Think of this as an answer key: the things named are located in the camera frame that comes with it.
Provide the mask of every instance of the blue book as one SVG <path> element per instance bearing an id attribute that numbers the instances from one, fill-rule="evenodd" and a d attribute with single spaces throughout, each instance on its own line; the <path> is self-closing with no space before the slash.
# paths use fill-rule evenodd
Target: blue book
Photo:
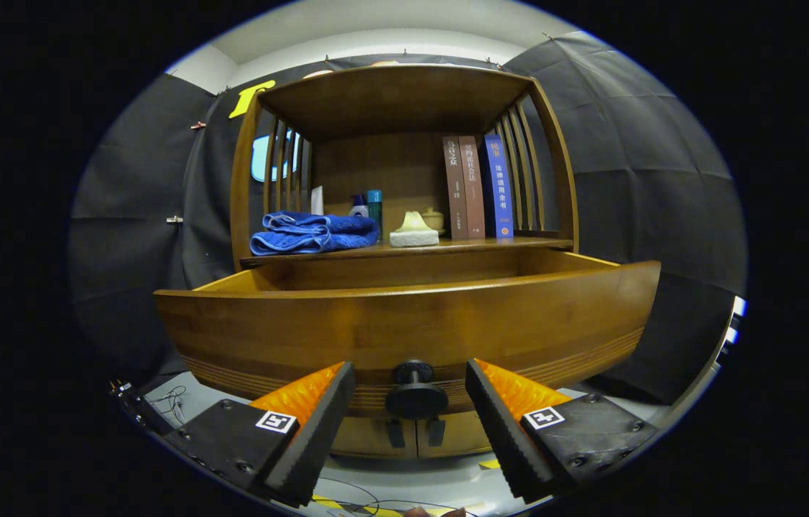
<path id="1" fill-rule="evenodd" d="M 496 134 L 484 135 L 482 151 L 488 174 L 481 174 L 484 186 L 484 232 L 490 238 L 512 238 L 513 202 L 510 178 L 504 159 L 504 144 Z"/>

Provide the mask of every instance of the teal bottle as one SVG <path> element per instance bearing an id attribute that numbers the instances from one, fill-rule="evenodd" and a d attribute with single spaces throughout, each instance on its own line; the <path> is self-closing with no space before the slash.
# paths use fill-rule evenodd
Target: teal bottle
<path id="1" fill-rule="evenodd" d="M 377 242 L 382 242 L 382 191 L 367 190 L 366 206 L 369 209 L 369 219 L 375 220 L 376 225 L 379 225 L 379 240 Z"/>

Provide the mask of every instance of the yellow tape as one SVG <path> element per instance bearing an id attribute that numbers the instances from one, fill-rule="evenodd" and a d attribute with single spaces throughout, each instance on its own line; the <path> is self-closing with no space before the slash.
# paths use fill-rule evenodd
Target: yellow tape
<path id="1" fill-rule="evenodd" d="M 379 511 L 376 511 L 375 507 L 372 506 L 367 506 L 363 508 L 363 510 L 368 511 L 369 513 L 373 513 L 373 511 L 375 511 L 375 517 L 402 517 L 402 515 L 404 515 L 404 513 L 401 513 L 401 511 L 388 510 L 388 508 L 379 508 Z"/>
<path id="2" fill-rule="evenodd" d="M 344 510 L 344 508 L 342 508 L 341 505 L 335 503 L 335 501 L 333 500 L 329 500 L 329 498 L 323 498 L 322 496 L 313 495 L 312 500 L 318 504 L 325 505 L 329 508 L 341 508 L 341 510 Z"/>
<path id="3" fill-rule="evenodd" d="M 441 517 L 441 515 L 447 513 L 447 511 L 453 511 L 450 508 L 424 508 L 424 510 L 430 515 L 433 515 L 433 517 Z"/>
<path id="4" fill-rule="evenodd" d="M 269 81 L 264 81 L 259 85 L 251 86 L 250 88 L 245 88 L 238 94 L 238 104 L 235 105 L 235 109 L 233 112 L 229 114 L 229 118 L 235 118 L 239 115 L 244 115 L 248 111 L 248 107 L 251 105 L 251 98 L 254 95 L 254 92 L 258 90 L 266 90 L 268 88 L 273 88 L 277 82 L 273 79 Z"/>

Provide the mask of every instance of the ceiling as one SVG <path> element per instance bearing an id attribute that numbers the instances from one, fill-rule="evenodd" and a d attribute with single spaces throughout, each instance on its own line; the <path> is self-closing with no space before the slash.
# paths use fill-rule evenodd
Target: ceiling
<path id="1" fill-rule="evenodd" d="M 261 14 L 211 44 L 237 65 L 312 39 L 372 29 L 437 29 L 523 48 L 578 30 L 509 0 L 300 0 Z"/>

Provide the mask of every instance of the white paper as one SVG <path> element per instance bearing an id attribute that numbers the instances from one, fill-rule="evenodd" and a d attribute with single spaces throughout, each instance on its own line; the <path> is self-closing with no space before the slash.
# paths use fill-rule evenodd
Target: white paper
<path id="1" fill-rule="evenodd" d="M 322 199 L 322 186 L 312 189 L 312 213 L 315 215 L 325 215 L 325 203 Z"/>

